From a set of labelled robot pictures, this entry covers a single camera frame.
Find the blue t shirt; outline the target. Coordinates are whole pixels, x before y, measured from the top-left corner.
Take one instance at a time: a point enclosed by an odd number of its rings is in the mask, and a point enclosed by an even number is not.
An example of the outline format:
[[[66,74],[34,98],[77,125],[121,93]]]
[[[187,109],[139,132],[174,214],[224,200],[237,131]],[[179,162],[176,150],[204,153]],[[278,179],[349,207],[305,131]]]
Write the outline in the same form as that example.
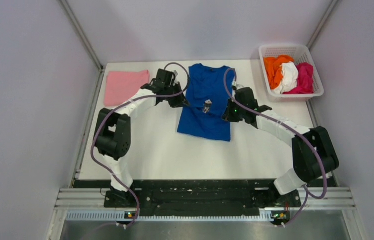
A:
[[[228,66],[219,68],[200,63],[188,67],[190,83],[185,97],[189,106],[181,112],[177,132],[208,140],[229,142],[231,128],[228,121],[222,120],[229,99],[224,85],[228,87],[234,73]]]

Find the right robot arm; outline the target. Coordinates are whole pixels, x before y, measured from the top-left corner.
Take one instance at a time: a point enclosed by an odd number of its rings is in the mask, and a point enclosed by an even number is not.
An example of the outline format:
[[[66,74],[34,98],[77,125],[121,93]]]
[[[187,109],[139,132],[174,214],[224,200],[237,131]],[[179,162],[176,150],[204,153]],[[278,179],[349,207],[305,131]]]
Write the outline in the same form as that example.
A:
[[[328,190],[326,174],[339,166],[334,147],[327,130],[321,126],[308,128],[298,125],[275,113],[266,105],[258,105],[249,87],[233,88],[229,93],[227,108],[222,120],[231,123],[244,121],[284,142],[292,150],[292,168],[269,183],[262,191],[261,205],[281,206],[288,194],[297,188],[322,178],[323,190],[319,195],[309,193],[315,199],[325,197]]]

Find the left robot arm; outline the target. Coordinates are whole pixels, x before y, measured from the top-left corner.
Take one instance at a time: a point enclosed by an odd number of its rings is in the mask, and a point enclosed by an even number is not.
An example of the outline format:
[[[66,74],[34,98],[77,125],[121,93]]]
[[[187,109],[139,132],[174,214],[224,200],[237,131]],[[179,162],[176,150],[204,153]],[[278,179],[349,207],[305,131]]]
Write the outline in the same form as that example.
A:
[[[176,77],[175,71],[159,69],[156,77],[141,86],[134,96],[113,109],[103,108],[98,113],[90,155],[110,174],[110,191],[106,196],[118,207],[138,205],[138,198],[131,189],[133,178],[124,160],[131,146],[131,123],[163,101],[172,108],[188,105],[185,90]]]

